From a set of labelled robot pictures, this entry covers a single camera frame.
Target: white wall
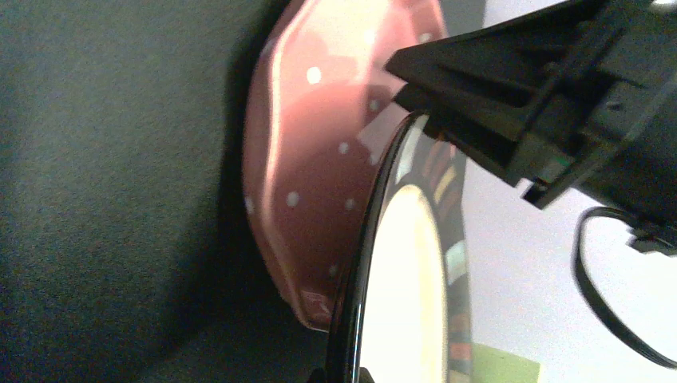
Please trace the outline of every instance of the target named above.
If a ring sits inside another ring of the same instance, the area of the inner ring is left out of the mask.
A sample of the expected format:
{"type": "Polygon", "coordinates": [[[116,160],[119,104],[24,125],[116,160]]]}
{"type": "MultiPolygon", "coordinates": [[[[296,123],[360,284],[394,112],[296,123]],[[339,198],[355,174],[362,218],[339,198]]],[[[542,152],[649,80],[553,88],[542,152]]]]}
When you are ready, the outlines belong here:
{"type": "MultiPolygon", "coordinates": [[[[552,1],[488,0],[489,26],[552,1]]],[[[677,372],[635,354],[598,322],[572,277],[572,241],[582,211],[597,203],[570,191],[546,211],[476,164],[463,206],[470,257],[474,341],[538,361],[547,383],[676,382],[677,372]]],[[[623,245],[622,224],[589,227],[594,281],[626,323],[677,358],[677,259],[640,255],[623,245]]]]}

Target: black cable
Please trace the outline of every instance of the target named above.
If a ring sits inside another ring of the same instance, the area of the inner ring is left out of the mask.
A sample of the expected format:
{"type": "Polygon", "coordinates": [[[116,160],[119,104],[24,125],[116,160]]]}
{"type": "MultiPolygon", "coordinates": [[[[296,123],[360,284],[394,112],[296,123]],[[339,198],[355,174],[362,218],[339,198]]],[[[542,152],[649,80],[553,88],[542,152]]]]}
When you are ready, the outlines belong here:
{"type": "Polygon", "coordinates": [[[584,225],[589,219],[596,217],[618,219],[627,223],[631,227],[634,227],[638,222],[636,217],[630,215],[626,211],[612,209],[610,207],[595,207],[583,214],[580,222],[578,223],[578,228],[576,229],[576,243],[574,243],[576,252],[574,257],[574,275],[576,276],[580,293],[583,295],[586,303],[590,306],[598,319],[602,321],[604,326],[628,347],[646,359],[653,361],[657,365],[661,365],[669,369],[677,369],[677,361],[673,361],[653,349],[645,341],[633,333],[632,330],[630,330],[625,324],[623,324],[620,318],[618,318],[611,308],[609,308],[607,303],[600,296],[600,293],[592,284],[590,276],[586,272],[585,265],[583,263],[582,239],[584,225]]]}

